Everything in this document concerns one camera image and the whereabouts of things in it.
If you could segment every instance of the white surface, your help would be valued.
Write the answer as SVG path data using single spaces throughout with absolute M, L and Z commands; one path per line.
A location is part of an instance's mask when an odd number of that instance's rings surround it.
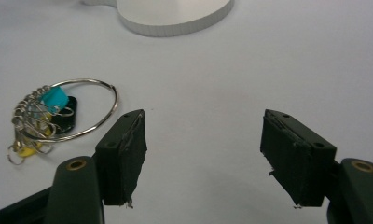
M 188 35 L 221 21 L 234 0 L 83 0 L 87 5 L 117 7 L 126 27 L 139 35 Z
M 109 224 L 325 223 L 326 207 L 294 209 L 268 176 L 259 152 L 266 108 L 337 146 L 338 161 L 373 162 L 373 1 L 240 0 L 217 25 L 172 38 L 119 29 L 114 11 L 73 0 L 0 1 L 1 208 L 50 186 L 58 164 L 91 155 L 121 114 L 139 108 L 148 152 L 135 208 L 105 207 Z M 117 86 L 120 110 L 49 157 L 10 165 L 16 103 L 77 77 Z M 112 100 L 100 88 L 70 92 L 81 103 L 78 129 Z

